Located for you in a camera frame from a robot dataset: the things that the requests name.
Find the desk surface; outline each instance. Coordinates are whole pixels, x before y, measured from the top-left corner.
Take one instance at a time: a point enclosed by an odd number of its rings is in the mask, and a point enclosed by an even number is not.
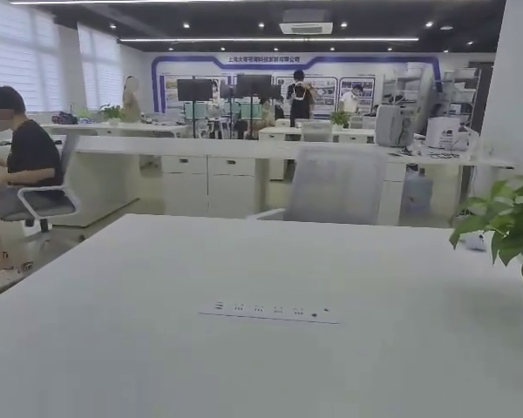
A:
[[[519,265],[448,235],[127,215],[0,296],[0,418],[523,416]]]
[[[184,125],[148,125],[148,124],[126,124],[120,123],[116,126],[104,124],[81,124],[81,125],[59,125],[59,124],[41,124],[45,130],[53,129],[55,131],[184,131]]]
[[[302,146],[310,147],[321,145],[356,147],[361,152],[381,152],[388,154],[390,162],[402,164],[511,166],[511,163],[498,158],[484,158],[478,161],[471,161],[465,154],[461,154],[461,158],[450,159],[431,158],[427,156],[394,157],[389,154],[398,152],[398,148],[387,148],[374,144],[248,141],[240,139],[81,137],[78,150],[80,152],[92,153],[178,155],[181,157],[208,156],[296,159]]]
[[[290,126],[270,126],[268,128],[263,128],[260,130],[260,133],[268,134],[285,134],[285,135],[300,135],[302,134],[301,128],[291,128]],[[373,137],[376,135],[376,131],[373,129],[342,129],[333,131],[333,135],[362,135],[367,137]]]

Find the ceiling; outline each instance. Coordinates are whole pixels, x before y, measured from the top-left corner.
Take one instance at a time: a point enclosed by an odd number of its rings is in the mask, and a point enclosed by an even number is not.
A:
[[[41,6],[61,19],[77,20],[119,38],[286,37],[279,23],[286,9],[325,9],[331,13],[331,37],[418,37],[413,43],[248,42],[137,43],[142,51],[317,52],[495,52],[506,0],[327,0],[214,3],[87,4]],[[425,24],[434,22],[431,28]],[[347,22],[341,28],[341,22]],[[449,25],[452,30],[441,30]]]

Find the chair armrest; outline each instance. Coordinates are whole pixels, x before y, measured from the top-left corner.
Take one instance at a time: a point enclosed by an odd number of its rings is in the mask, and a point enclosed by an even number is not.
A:
[[[282,220],[285,213],[284,209],[273,209],[271,211],[266,211],[262,213],[257,213],[255,215],[250,215],[246,217],[246,220]]]
[[[27,201],[27,199],[25,198],[24,195],[27,192],[53,192],[53,191],[64,192],[66,197],[68,198],[68,200],[70,200],[74,206],[74,209],[75,209],[74,213],[79,212],[79,208],[80,208],[79,199],[76,197],[75,194],[73,194],[71,192],[70,188],[68,188],[67,185],[47,185],[47,186],[43,186],[43,187],[22,187],[21,189],[19,189],[17,191],[17,197],[19,198],[19,200],[21,200],[21,203],[24,204],[25,209],[27,209],[27,212],[29,212],[29,214],[35,220],[41,220],[42,217],[37,214],[37,212],[35,211],[35,209],[33,209],[33,207],[31,207],[31,205],[29,204],[29,202]]]

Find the power outlet strip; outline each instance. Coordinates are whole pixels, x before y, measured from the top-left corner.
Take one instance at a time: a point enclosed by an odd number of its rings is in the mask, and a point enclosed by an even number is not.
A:
[[[328,307],[282,307],[272,304],[248,304],[241,302],[217,301],[212,306],[200,310],[200,314],[256,318],[260,320],[292,320],[297,322],[317,322],[339,324],[334,311]]]

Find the short hair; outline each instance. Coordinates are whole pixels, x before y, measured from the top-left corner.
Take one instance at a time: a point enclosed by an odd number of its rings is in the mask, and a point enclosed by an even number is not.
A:
[[[26,112],[24,98],[13,87],[0,86],[0,110],[13,111],[15,115]]]
[[[295,74],[293,74],[293,78],[296,81],[304,81],[304,71],[302,70],[296,70]]]

